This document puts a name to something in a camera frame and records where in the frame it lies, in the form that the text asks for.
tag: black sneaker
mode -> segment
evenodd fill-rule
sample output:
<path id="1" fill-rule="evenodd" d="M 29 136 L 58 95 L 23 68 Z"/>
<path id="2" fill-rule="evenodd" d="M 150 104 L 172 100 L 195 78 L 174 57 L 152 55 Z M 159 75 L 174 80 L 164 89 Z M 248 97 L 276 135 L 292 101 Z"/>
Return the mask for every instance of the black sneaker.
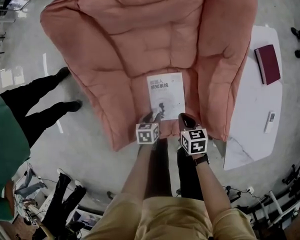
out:
<path id="1" fill-rule="evenodd" d="M 61 82 L 63 79 L 70 75 L 70 70 L 67 66 L 65 66 L 61 68 L 55 75 L 59 78 L 59 81 Z"/>
<path id="2" fill-rule="evenodd" d="M 300 59 L 300 50 L 294 51 L 294 55 L 295 55 L 298 59 Z"/>
<path id="3" fill-rule="evenodd" d="M 292 27 L 291 32 L 292 32 L 292 34 L 294 34 L 296 36 L 296 38 L 299 39 L 299 31 L 298 30 L 296 30 L 294 27 Z"/>
<path id="4" fill-rule="evenodd" d="M 67 102 L 68 112 L 77 112 L 82 107 L 82 101 L 77 99 L 76 101 Z"/>

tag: floor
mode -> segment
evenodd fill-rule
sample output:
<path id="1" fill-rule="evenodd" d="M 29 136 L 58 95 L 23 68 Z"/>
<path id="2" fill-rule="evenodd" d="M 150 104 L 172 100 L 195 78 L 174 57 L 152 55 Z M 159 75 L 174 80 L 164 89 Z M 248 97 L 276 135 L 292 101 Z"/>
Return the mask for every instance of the floor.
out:
<path id="1" fill-rule="evenodd" d="M 40 25 L 40 12 L 52 0 L 32 0 L 18 14 L 15 23 L 7 29 L 4 41 L 5 55 L 0 60 L 0 70 L 12 74 L 17 84 L 23 79 L 27 84 L 45 75 L 55 74 L 65 65 L 62 56 L 44 34 Z M 281 183 L 293 163 L 300 160 L 300 59 L 294 50 L 300 42 L 291 34 L 290 27 L 300 28 L 300 0 L 258 0 L 255 25 L 275 28 L 279 40 L 283 64 L 283 98 L 278 135 L 272 155 L 246 166 L 223 170 L 223 159 L 211 143 L 208 154 L 211 168 L 224 185 L 239 190 L 253 186 L 255 195 L 262 197 L 269 190 L 278 192 L 285 186 Z M 31 150 L 34 170 L 44 179 L 58 180 L 57 168 L 62 168 L 74 179 L 79 179 L 88 189 L 84 206 L 103 209 L 109 202 L 106 192 L 118 193 L 136 159 L 138 146 L 132 143 L 120 152 L 111 150 L 94 116 L 91 106 L 76 82 L 69 78 L 54 91 L 42 98 L 31 113 L 52 106 L 59 101 L 83 100 L 83 108 L 77 113 L 68 113 L 46 130 Z M 172 192 L 179 188 L 176 147 L 177 140 L 170 139 L 169 159 Z M 27 165 L 19 169 L 22 175 Z M 45 181 L 50 189 L 51 181 Z M 257 200 L 249 194 L 234 205 L 251 205 Z"/>

